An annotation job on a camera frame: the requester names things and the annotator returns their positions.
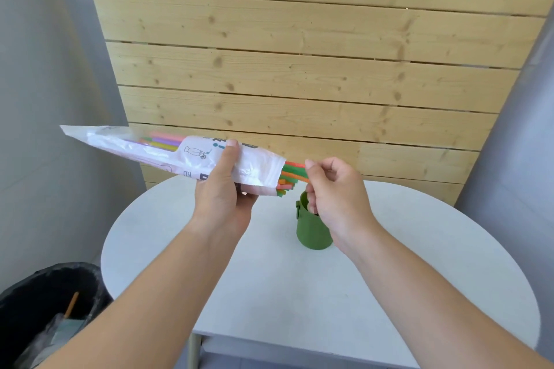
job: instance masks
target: gray wall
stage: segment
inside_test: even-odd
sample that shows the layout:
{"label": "gray wall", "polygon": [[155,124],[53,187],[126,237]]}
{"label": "gray wall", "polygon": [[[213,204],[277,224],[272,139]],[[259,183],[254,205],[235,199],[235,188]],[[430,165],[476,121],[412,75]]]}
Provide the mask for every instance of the gray wall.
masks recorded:
{"label": "gray wall", "polygon": [[554,361],[554,10],[456,207],[522,268],[541,311],[537,350]]}
{"label": "gray wall", "polygon": [[145,189],[136,163],[59,124],[126,125],[92,0],[0,0],[0,291],[89,261]]}

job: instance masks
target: person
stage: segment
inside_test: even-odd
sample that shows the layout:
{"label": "person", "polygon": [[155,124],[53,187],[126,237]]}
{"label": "person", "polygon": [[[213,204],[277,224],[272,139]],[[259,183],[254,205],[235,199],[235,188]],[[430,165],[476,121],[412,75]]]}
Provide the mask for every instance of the person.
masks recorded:
{"label": "person", "polygon": [[[229,140],[196,186],[189,223],[40,369],[173,368],[250,222],[256,197],[238,193],[231,177],[238,156],[238,142]],[[359,172],[336,157],[305,164],[308,209],[329,227],[422,368],[554,368],[379,224]]]}

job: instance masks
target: round table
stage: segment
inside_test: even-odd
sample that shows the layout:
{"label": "round table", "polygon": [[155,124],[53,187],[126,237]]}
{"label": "round table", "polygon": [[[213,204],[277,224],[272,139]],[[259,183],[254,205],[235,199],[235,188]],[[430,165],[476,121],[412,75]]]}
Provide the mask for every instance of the round table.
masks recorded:
{"label": "round table", "polygon": [[[116,298],[181,228],[195,181],[176,176],[137,198],[102,250],[104,282]],[[507,251],[453,207],[407,187],[365,182],[373,211],[398,240],[432,265],[505,329],[536,347],[540,315],[529,282]],[[335,246],[312,251],[296,238],[295,201],[260,197],[252,221],[194,332],[294,347],[374,364],[418,367],[406,344]]]}

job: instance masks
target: green container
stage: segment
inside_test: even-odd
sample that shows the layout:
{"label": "green container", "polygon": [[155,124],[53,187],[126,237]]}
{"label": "green container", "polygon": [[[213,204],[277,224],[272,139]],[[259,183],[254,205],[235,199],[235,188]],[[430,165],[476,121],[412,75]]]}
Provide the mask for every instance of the green container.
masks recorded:
{"label": "green container", "polygon": [[308,193],[305,191],[296,202],[296,236],[300,243],[310,249],[325,249],[333,243],[329,228],[317,214],[308,211]]}

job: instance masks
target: person's right hand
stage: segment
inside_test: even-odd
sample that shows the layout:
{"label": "person's right hand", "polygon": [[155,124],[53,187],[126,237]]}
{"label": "person's right hand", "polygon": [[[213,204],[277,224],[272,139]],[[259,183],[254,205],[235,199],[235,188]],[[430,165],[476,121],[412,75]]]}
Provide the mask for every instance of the person's right hand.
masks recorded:
{"label": "person's right hand", "polygon": [[310,178],[308,210],[319,214],[335,245],[352,259],[358,235],[381,227],[371,211],[364,180],[336,157],[319,163],[306,159],[305,164]]}

